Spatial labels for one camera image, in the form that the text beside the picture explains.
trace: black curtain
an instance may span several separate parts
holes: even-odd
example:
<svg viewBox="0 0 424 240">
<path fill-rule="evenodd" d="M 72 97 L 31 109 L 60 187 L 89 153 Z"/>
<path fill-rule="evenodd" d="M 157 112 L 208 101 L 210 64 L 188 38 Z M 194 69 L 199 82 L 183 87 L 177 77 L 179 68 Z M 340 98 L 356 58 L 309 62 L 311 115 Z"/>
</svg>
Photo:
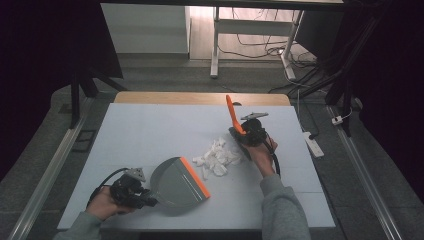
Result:
<svg viewBox="0 0 424 240">
<path fill-rule="evenodd" d="M 52 93 L 87 67 L 122 77 L 99 3 L 0 2 L 1 178 L 40 126 Z"/>
<path fill-rule="evenodd" d="M 360 117 L 424 201 L 424 7 L 394 0 L 353 70 Z"/>
</svg>

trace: wooden floor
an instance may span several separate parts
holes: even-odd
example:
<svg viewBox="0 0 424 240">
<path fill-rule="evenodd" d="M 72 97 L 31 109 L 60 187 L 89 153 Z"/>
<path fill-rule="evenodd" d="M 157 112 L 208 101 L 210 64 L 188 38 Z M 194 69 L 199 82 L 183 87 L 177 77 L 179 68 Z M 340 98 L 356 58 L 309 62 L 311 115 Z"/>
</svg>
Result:
<svg viewBox="0 0 424 240">
<path fill-rule="evenodd" d="M 292 10 L 274 10 L 274 9 L 246 9 L 234 8 L 235 19 L 245 20 L 267 20 L 267 21 L 291 21 Z M 211 59 L 213 47 L 213 8 L 212 7 L 190 7 L 191 15 L 191 36 L 190 36 L 190 59 L 204 60 Z M 232 8 L 220 8 L 220 18 L 233 19 Z M 218 44 L 221 50 L 226 52 L 235 52 L 247 56 L 262 56 L 267 53 L 266 49 L 285 46 L 287 37 L 277 36 L 253 36 L 239 35 L 240 42 L 243 44 L 262 44 L 258 46 L 243 45 L 237 39 L 236 34 L 220 34 Z M 248 58 L 235 54 L 219 53 L 219 59 L 237 59 L 237 60 L 255 60 L 255 61 L 279 61 L 278 56 L 266 56 L 261 58 Z"/>
</svg>

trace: table surface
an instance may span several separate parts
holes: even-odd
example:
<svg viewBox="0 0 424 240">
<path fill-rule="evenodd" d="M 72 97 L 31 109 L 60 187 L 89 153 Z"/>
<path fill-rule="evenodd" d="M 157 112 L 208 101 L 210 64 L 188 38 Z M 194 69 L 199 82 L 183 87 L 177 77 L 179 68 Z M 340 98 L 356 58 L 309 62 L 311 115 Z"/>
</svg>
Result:
<svg viewBox="0 0 424 240">
<path fill-rule="evenodd" d="M 231 121 L 225 106 L 225 95 L 119 93 L 115 103 L 109 106 L 58 228 L 71 226 L 78 214 L 75 209 L 84 208 L 86 196 L 104 179 L 105 173 L 122 167 L 142 166 L 146 179 L 150 179 L 154 169 L 164 159 L 183 154 L 191 162 L 194 157 L 205 154 L 213 140 L 219 137 L 226 141 L 224 147 L 227 150 L 238 149 L 226 130 Z M 334 227 L 296 113 L 287 96 L 229 95 L 234 102 L 243 104 L 237 107 L 240 116 L 251 112 L 269 113 L 270 116 L 261 119 L 261 122 L 281 143 L 276 154 L 281 156 L 282 181 L 293 187 L 305 209 L 310 227 Z M 202 176 L 202 168 L 190 164 Z M 210 174 L 204 183 L 212 197 L 195 208 L 172 209 L 158 205 L 143 208 L 131 215 L 116 216 L 102 226 L 137 231 L 260 229 L 263 197 L 258 184 L 262 179 L 259 171 L 245 158 L 236 166 L 228 166 L 228 171 L 224 177 Z"/>
<path fill-rule="evenodd" d="M 226 105 L 228 93 L 119 92 L 115 103 Z M 243 106 L 290 106 L 284 94 L 231 93 L 233 102 Z"/>
</svg>

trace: crumpled tissue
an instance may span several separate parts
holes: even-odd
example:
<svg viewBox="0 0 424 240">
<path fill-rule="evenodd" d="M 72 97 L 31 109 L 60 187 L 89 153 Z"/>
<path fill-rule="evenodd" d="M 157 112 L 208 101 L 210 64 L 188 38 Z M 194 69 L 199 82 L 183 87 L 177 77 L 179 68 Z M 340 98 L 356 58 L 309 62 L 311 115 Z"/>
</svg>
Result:
<svg viewBox="0 0 424 240">
<path fill-rule="evenodd" d="M 203 179 L 207 180 L 210 173 L 217 177 L 224 176 L 228 173 L 226 166 L 229 164 L 237 165 L 243 160 L 242 154 L 234 150 L 225 149 L 225 139 L 220 137 L 214 140 L 212 146 L 203 156 L 194 157 L 193 162 L 198 167 L 202 167 Z"/>
</svg>

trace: white table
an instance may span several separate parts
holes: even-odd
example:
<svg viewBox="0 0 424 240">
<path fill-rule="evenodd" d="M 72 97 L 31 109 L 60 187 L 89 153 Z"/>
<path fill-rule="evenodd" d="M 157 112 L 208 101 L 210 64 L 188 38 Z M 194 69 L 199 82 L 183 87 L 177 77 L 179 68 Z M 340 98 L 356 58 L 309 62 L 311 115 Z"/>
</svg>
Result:
<svg viewBox="0 0 424 240">
<path fill-rule="evenodd" d="M 184 95 L 195 99 L 190 94 L 162 93 L 162 97 L 166 95 L 168 98 L 165 99 L 169 100 L 172 99 L 169 96 L 178 99 L 178 96 Z M 240 96 L 234 95 L 233 101 L 247 97 Z M 293 107 L 236 107 L 239 117 L 252 111 L 269 113 L 261 122 L 279 143 L 276 154 L 282 181 L 293 187 L 305 209 L 309 226 L 333 227 L 334 222 Z M 58 228 L 69 228 L 79 211 L 85 209 L 93 189 L 119 168 L 143 167 L 149 179 L 161 162 L 175 156 L 185 156 L 191 160 L 203 155 L 213 140 L 219 137 L 224 136 L 230 148 L 236 147 L 228 134 L 230 124 L 228 109 L 224 104 L 111 104 Z M 201 176 L 201 168 L 191 164 Z M 204 182 L 211 198 L 194 208 L 144 207 L 132 214 L 115 216 L 104 222 L 103 227 L 137 231 L 261 229 L 263 196 L 259 188 L 259 171 L 248 160 L 229 166 L 228 170 L 227 175 L 210 176 Z"/>
</svg>

